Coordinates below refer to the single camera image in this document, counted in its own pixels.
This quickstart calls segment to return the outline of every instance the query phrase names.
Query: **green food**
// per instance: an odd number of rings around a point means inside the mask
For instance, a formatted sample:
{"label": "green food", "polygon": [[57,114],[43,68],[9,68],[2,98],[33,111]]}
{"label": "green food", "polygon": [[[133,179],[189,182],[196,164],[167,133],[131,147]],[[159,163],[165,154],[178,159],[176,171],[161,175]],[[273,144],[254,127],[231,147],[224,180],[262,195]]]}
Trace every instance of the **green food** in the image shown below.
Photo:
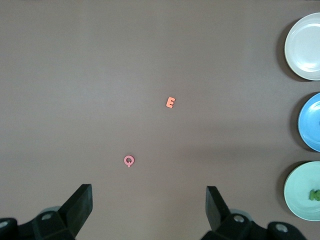
{"label": "green food", "polygon": [[320,201],[320,190],[317,190],[317,191],[311,190],[309,194],[309,199],[311,201],[313,200]]}

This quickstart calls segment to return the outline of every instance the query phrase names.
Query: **screw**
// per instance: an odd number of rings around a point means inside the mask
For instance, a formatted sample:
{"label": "screw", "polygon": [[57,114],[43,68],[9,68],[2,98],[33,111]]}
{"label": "screw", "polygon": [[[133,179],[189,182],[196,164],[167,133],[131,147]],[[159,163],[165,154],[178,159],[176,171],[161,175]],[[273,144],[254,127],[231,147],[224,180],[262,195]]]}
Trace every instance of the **screw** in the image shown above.
{"label": "screw", "polygon": [[9,224],[9,221],[0,222],[0,229],[1,229],[1,228],[4,228],[4,227],[7,226],[8,224]]}
{"label": "screw", "polygon": [[53,215],[52,213],[48,213],[46,215],[43,215],[41,220],[48,220],[48,219],[50,219],[52,217],[52,215]]}
{"label": "screw", "polygon": [[280,224],[278,223],[277,225],[275,225],[275,228],[279,231],[279,232],[282,232],[282,233],[287,233],[289,230],[288,228],[283,225],[283,224]]}
{"label": "screw", "polygon": [[245,221],[245,219],[244,219],[242,216],[240,216],[240,215],[235,215],[235,216],[233,217],[233,219],[234,219],[237,223],[243,223],[243,222]]}

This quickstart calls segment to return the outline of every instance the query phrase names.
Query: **table surface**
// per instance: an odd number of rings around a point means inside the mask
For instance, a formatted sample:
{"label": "table surface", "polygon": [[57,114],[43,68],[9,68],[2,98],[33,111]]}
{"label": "table surface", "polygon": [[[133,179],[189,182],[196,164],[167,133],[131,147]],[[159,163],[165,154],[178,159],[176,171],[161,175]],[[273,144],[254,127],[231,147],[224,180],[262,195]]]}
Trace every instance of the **table surface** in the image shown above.
{"label": "table surface", "polygon": [[284,56],[290,28],[316,12],[306,0],[2,0],[0,216],[25,223],[92,184],[78,240],[198,240],[217,186],[258,225],[319,239],[283,196],[290,171],[320,159],[297,130],[320,82]]}

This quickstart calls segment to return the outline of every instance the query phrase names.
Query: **light green plate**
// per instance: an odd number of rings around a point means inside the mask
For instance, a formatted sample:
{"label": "light green plate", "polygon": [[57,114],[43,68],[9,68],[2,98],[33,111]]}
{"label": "light green plate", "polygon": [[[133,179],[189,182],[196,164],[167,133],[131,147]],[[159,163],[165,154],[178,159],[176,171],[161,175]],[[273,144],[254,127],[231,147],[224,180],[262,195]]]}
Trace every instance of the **light green plate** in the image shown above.
{"label": "light green plate", "polygon": [[284,184],[284,199],[289,209],[304,220],[320,221],[320,201],[309,199],[311,190],[320,190],[320,161],[298,166]]}

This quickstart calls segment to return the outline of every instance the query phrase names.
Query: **plate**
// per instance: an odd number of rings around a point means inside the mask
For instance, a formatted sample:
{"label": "plate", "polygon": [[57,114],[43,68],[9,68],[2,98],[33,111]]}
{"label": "plate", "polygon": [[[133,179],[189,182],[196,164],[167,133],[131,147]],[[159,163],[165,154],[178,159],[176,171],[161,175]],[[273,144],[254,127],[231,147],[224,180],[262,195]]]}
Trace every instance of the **plate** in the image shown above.
{"label": "plate", "polygon": [[309,200],[311,190],[320,190],[320,162],[311,161],[294,169],[284,184],[284,199],[299,218],[320,221],[320,201]]}
{"label": "plate", "polygon": [[284,55],[300,77],[320,80],[320,12],[301,18],[289,31]]}
{"label": "plate", "polygon": [[320,152],[320,93],[311,97],[298,117],[298,130],[303,141]]}

